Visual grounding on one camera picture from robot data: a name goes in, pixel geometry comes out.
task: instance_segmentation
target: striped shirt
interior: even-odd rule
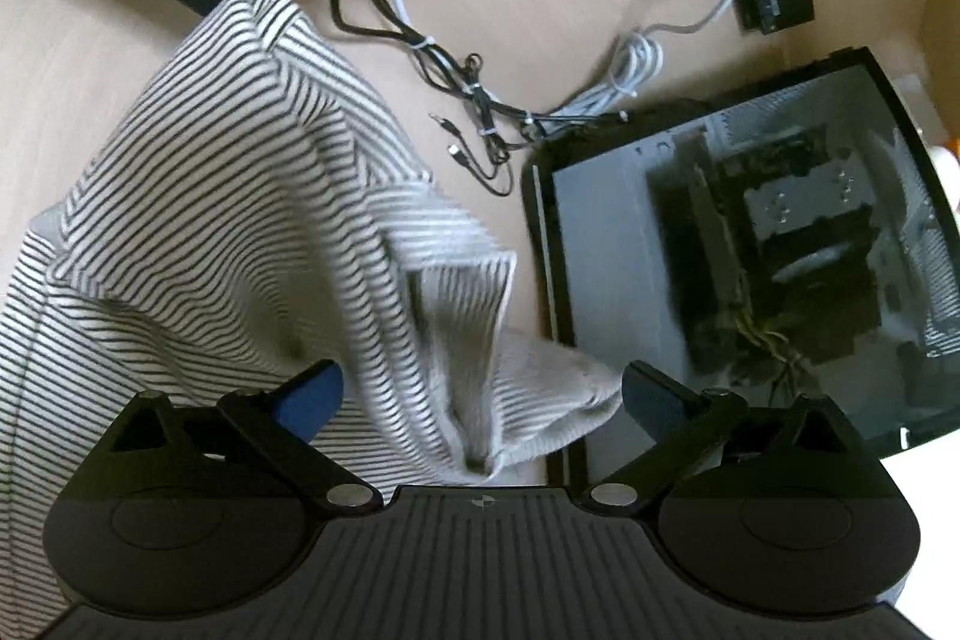
[[[290,0],[224,0],[23,241],[0,316],[0,635],[64,606],[50,504],[143,389],[213,404],[323,357],[315,445],[389,497],[606,421],[619,377],[502,327],[515,256]]]

